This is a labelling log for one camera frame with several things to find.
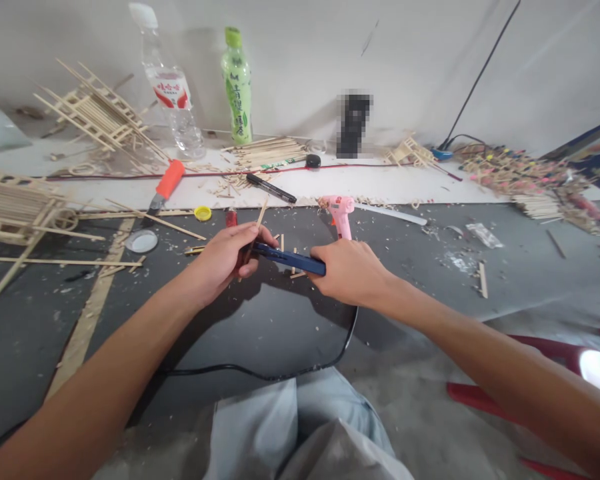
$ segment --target plastic water bottle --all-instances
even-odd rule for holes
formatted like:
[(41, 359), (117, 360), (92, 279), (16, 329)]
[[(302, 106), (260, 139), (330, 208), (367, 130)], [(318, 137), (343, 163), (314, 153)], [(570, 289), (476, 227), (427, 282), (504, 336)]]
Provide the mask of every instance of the plastic water bottle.
[(202, 132), (195, 126), (191, 93), (182, 69), (163, 48), (158, 35), (158, 20), (153, 8), (130, 3), (133, 21), (142, 33), (142, 64), (158, 103), (162, 107), (178, 148), (190, 159), (207, 153)]

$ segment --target person's right hand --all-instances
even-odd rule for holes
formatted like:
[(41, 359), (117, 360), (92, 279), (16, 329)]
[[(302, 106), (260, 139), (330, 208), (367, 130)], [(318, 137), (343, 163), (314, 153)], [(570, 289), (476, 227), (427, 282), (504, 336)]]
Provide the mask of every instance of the person's right hand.
[(327, 264), (327, 274), (307, 272), (307, 276), (323, 295), (349, 305), (374, 308), (397, 279), (364, 242), (340, 239), (312, 248), (311, 256)]

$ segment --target person's left hand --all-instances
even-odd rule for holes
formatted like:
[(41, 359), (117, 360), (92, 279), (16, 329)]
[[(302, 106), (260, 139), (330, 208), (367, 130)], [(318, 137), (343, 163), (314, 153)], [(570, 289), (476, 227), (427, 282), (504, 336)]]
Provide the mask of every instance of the person's left hand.
[(214, 301), (234, 278), (248, 278), (258, 268), (258, 260), (250, 258), (244, 264), (245, 245), (257, 240), (278, 248), (271, 232), (256, 222), (226, 228), (212, 238), (205, 250), (172, 282), (178, 294), (191, 298), (198, 309)]

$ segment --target green plastic bottle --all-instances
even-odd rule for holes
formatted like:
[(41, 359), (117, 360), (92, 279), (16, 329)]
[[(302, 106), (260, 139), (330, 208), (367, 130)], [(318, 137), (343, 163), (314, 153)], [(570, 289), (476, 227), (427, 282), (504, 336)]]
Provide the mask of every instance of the green plastic bottle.
[(242, 36), (234, 27), (225, 28), (227, 50), (222, 55), (222, 76), (231, 107), (231, 138), (236, 145), (253, 140), (251, 132), (251, 69), (242, 52)]

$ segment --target black marker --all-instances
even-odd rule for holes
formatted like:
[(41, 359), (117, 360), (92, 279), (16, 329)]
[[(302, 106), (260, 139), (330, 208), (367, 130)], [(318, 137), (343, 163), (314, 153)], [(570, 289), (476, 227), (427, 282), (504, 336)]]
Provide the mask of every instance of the black marker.
[(252, 173), (247, 174), (247, 180), (253, 183), (254, 185), (257, 185), (258, 187), (262, 188), (262, 190), (266, 190), (269, 193), (275, 195), (276, 197), (282, 198), (282, 200), (284, 201), (288, 201), (289, 203), (295, 203), (298, 201), (298, 199), (295, 198), (293, 195), (283, 190), (280, 190), (278, 187), (270, 184), (269, 182), (265, 182), (264, 180), (262, 180), (262, 178), (256, 177)]

